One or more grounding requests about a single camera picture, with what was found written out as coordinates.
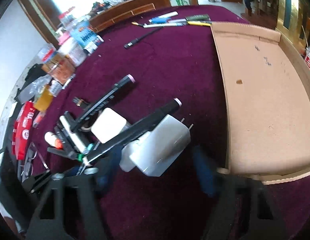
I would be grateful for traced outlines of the orange lidded jar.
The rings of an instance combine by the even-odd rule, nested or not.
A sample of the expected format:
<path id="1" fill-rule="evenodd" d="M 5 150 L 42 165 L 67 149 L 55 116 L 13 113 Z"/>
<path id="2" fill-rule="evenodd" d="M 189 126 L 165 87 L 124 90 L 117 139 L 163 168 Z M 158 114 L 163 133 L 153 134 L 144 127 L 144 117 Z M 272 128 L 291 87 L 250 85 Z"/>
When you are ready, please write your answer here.
<path id="1" fill-rule="evenodd" d="M 60 53 L 55 53 L 48 59 L 42 69 L 62 85 L 75 73 L 73 64 Z"/>

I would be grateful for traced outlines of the small black gold lipstick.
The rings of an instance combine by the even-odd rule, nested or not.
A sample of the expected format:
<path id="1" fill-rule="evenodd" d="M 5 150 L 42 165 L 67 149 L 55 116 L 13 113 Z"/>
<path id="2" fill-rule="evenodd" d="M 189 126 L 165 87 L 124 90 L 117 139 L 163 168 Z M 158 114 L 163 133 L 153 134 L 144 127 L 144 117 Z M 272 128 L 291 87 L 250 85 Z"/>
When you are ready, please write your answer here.
<path id="1" fill-rule="evenodd" d="M 77 107 L 80 107 L 82 109 L 85 109 L 87 106 L 89 106 L 88 102 L 78 97 L 74 97 L 72 102 L 75 103 Z"/>

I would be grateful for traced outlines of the white lidded jar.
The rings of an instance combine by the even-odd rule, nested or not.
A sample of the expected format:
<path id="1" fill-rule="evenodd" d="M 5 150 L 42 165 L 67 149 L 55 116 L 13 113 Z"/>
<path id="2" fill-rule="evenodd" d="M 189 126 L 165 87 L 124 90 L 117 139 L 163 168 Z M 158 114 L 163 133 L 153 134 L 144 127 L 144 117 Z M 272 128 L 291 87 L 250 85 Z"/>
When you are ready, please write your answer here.
<path id="1" fill-rule="evenodd" d="M 60 45 L 58 52 L 69 59 L 75 67 L 82 64 L 87 57 L 82 46 L 80 46 L 72 37 L 68 38 L 62 45 Z"/>

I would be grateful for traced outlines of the white marker teal cap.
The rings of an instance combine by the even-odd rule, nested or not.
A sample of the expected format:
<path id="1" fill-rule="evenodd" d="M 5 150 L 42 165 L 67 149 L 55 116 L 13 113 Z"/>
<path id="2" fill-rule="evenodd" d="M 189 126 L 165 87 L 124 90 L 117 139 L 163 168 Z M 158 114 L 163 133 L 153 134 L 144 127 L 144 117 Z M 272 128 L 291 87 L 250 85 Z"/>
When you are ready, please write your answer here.
<path id="1" fill-rule="evenodd" d="M 86 155 L 90 151 L 90 147 L 92 143 L 88 140 L 88 138 L 82 134 L 81 132 L 72 132 L 71 126 L 68 120 L 64 115 L 59 117 L 60 122 L 68 135 L 70 136 L 72 142 L 74 142 L 77 149 L 80 151 L 80 153 Z"/>

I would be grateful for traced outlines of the blue white pen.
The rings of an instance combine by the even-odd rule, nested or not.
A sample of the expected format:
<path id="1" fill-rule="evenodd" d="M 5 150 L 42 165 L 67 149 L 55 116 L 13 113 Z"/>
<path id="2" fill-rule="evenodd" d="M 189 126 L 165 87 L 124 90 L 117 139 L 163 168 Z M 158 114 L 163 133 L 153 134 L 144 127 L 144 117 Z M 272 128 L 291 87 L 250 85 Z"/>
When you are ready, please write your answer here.
<path id="1" fill-rule="evenodd" d="M 168 20 L 171 20 L 171 17 L 177 16 L 177 15 L 178 15 L 178 12 L 173 11 L 173 12 L 169 12 L 167 14 L 163 14 L 163 15 L 151 18 L 148 21 L 151 24 L 166 23 Z"/>

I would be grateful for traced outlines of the black marker pink cap upper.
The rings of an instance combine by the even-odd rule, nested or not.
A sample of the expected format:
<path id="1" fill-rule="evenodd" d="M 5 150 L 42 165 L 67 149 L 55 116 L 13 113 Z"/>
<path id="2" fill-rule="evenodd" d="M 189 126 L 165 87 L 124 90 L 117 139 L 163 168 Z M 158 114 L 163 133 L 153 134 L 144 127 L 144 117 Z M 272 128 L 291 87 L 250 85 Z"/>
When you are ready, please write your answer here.
<path id="1" fill-rule="evenodd" d="M 77 131 L 85 122 L 88 122 L 98 111 L 106 108 L 114 98 L 121 93 L 121 91 L 135 83 L 135 79 L 131 74 L 124 76 L 120 81 L 115 83 L 113 87 L 106 92 L 100 99 L 90 103 L 83 111 L 83 113 L 71 122 L 70 130 Z"/>

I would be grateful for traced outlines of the orange cap glue bottle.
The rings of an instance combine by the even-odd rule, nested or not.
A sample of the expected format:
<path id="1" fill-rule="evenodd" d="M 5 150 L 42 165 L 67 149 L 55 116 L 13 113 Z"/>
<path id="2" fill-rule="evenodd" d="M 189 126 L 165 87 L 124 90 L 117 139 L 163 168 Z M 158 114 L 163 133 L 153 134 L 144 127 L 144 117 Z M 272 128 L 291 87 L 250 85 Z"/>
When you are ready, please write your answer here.
<path id="1" fill-rule="evenodd" d="M 45 141 L 54 148 L 57 148 L 59 150 L 63 149 L 61 140 L 53 132 L 47 132 L 45 134 Z"/>

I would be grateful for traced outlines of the yellow handled tool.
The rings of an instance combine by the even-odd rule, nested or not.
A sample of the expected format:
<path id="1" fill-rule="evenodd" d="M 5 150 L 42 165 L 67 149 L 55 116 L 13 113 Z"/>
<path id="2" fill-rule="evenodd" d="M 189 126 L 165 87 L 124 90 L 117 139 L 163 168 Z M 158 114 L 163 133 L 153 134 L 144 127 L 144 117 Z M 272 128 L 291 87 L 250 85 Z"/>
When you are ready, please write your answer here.
<path id="1" fill-rule="evenodd" d="M 206 21 L 188 21 L 187 25 L 211 27 L 212 24 L 211 22 Z"/>

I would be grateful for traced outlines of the cardboard tray box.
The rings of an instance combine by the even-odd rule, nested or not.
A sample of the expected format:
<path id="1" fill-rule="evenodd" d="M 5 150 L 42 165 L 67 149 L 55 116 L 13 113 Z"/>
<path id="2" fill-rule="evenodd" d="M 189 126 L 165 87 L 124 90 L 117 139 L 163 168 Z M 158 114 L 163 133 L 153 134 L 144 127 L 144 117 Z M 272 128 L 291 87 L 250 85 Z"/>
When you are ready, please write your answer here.
<path id="1" fill-rule="evenodd" d="M 279 31 L 211 26 L 227 106 L 230 173 L 264 184 L 310 176 L 310 70 Z"/>

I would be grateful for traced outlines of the wooden sideboard cabinet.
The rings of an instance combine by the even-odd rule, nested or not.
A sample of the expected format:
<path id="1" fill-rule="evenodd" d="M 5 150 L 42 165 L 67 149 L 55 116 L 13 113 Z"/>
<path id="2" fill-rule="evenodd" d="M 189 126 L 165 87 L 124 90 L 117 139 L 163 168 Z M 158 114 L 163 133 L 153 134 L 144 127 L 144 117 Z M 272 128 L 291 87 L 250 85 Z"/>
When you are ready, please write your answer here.
<path id="1" fill-rule="evenodd" d="M 170 6 L 170 0 L 128 0 L 92 17 L 89 23 L 93 30 L 98 33 L 133 16 Z"/>

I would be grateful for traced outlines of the purple velvet tablecloth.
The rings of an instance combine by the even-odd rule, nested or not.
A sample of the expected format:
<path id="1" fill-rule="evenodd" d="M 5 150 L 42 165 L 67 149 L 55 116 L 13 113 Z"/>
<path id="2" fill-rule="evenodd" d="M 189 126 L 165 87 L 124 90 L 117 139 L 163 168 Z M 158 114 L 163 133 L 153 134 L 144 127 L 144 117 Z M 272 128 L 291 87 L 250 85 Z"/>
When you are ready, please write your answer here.
<path id="1" fill-rule="evenodd" d="M 177 10 L 180 16 L 208 14 L 211 24 L 241 23 L 220 7 L 183 6 Z M 192 149 L 200 147 L 219 172 L 235 175 L 227 166 L 227 106 L 211 27 L 165 27 L 124 48 L 144 34 L 146 29 L 128 22 L 112 27 L 103 44 L 77 68 L 66 90 L 53 100 L 31 138 L 47 158 L 51 179 L 70 171 L 80 176 L 93 166 L 48 153 L 44 140 L 60 116 L 76 119 L 83 113 L 72 102 L 75 96 L 94 102 L 131 74 L 135 83 L 109 104 L 130 126 L 178 98 L 182 106 L 171 116 L 190 128 L 190 144 L 159 177 L 146 176 L 137 167 L 125 172 L 118 165 L 100 209 L 112 239 L 203 239 L 216 201 L 202 191 Z M 279 184 L 260 182 L 285 222 L 288 239 L 310 239 L 310 176 Z"/>

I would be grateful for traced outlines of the red plastic bag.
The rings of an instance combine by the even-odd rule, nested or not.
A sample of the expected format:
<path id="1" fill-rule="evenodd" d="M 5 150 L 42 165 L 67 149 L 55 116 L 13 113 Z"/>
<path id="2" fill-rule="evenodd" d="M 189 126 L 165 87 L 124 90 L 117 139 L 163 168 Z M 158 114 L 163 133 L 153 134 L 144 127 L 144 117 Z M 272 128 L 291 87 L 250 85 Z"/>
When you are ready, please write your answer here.
<path id="1" fill-rule="evenodd" d="M 12 137 L 12 153 L 16 160 L 24 160 L 26 146 L 28 145 L 29 132 L 33 125 L 35 114 L 34 104 L 27 101 L 21 108 L 17 119 L 14 122 Z"/>

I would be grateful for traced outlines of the green comb brush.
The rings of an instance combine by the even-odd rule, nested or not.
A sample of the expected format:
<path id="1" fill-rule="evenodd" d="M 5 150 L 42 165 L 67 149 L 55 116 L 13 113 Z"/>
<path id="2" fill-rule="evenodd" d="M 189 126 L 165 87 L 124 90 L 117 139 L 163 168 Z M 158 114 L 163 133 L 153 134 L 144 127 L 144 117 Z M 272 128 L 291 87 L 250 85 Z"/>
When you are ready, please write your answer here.
<path id="1" fill-rule="evenodd" d="M 210 21 L 211 20 L 208 14 L 188 16 L 185 19 L 187 21 Z"/>

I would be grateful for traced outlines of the black marker pink cap long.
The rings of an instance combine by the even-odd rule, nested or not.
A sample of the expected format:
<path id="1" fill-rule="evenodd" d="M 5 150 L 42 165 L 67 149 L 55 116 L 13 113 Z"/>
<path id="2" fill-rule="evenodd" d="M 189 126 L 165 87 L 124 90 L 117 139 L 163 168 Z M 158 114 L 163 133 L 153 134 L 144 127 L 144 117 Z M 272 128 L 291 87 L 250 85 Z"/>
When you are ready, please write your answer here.
<path id="1" fill-rule="evenodd" d="M 167 116 L 175 113 L 182 106 L 178 98 L 174 98 L 163 107 L 156 109 L 153 113 L 140 119 L 128 129 L 116 135 L 104 144 L 96 144 L 87 155 L 82 159 L 85 166 L 93 166 L 100 159 L 115 155 L 116 151 L 121 150 L 128 143 L 138 139 L 141 135 L 154 128 Z"/>

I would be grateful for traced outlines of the yellow amber bottle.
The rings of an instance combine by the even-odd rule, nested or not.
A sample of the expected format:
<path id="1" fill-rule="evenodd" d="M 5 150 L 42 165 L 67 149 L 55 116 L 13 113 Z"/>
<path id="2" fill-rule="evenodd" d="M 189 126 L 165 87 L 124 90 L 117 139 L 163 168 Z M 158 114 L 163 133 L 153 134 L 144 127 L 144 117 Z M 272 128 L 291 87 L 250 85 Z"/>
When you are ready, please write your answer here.
<path id="1" fill-rule="evenodd" d="M 46 111 L 54 98 L 50 93 L 49 88 L 50 86 L 46 85 L 41 94 L 34 101 L 34 108 L 40 112 Z"/>

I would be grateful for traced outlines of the blue snack packet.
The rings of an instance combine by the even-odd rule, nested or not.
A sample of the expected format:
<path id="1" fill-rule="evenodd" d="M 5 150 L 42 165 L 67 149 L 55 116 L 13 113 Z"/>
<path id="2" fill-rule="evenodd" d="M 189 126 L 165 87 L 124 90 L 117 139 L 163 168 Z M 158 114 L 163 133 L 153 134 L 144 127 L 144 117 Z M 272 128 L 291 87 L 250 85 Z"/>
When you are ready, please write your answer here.
<path id="1" fill-rule="evenodd" d="M 71 36 L 88 54 L 94 53 L 98 49 L 98 46 L 104 42 L 104 40 L 93 31 L 87 20 L 77 22 L 71 30 Z"/>

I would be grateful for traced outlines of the large white power adapter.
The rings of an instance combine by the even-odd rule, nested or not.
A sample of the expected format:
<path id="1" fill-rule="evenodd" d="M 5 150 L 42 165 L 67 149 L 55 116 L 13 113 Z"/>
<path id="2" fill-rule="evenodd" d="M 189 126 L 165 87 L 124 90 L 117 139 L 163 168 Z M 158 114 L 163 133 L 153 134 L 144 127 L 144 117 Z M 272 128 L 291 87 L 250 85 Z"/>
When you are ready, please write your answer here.
<path id="1" fill-rule="evenodd" d="M 130 172 L 137 167 L 149 177 L 161 176 L 191 142 L 190 128 L 182 120 L 167 115 L 150 132 L 122 149 L 120 168 Z"/>

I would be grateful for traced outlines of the black thin pen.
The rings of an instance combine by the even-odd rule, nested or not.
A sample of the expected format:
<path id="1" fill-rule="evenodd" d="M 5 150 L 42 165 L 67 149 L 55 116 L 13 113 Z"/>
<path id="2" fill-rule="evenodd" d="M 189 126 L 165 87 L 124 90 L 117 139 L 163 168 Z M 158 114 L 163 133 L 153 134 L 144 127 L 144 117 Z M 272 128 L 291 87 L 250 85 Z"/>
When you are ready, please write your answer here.
<path id="1" fill-rule="evenodd" d="M 144 34 L 143 36 L 141 36 L 141 37 L 139 37 L 139 38 L 133 39 L 132 41 L 130 41 L 130 42 L 128 42 L 127 44 L 125 44 L 125 45 L 124 45 L 124 48 L 125 48 L 125 49 L 131 48 L 132 46 L 134 46 L 135 44 L 139 43 L 139 42 L 140 42 L 141 40 L 143 40 L 144 38 L 146 38 L 146 37 L 152 35 L 153 33 L 158 32 L 158 31 L 161 30 L 161 29 L 162 29 L 162 27 L 159 27 L 159 28 L 157 28 L 157 29 L 155 29 L 155 30 L 153 30 L 153 31 L 150 31 L 150 32 Z"/>

